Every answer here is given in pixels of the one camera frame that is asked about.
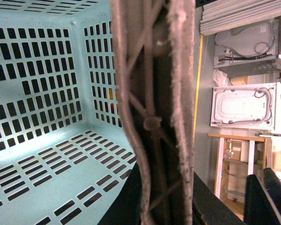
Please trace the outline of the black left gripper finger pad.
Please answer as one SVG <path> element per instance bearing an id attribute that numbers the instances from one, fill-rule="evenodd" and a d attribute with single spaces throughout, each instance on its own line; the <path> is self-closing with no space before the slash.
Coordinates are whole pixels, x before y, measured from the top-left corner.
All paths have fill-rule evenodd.
<path id="1" fill-rule="evenodd" d="M 246 179 L 244 223 L 281 225 L 281 182 L 271 168 L 263 170 L 264 180 L 251 174 Z"/>

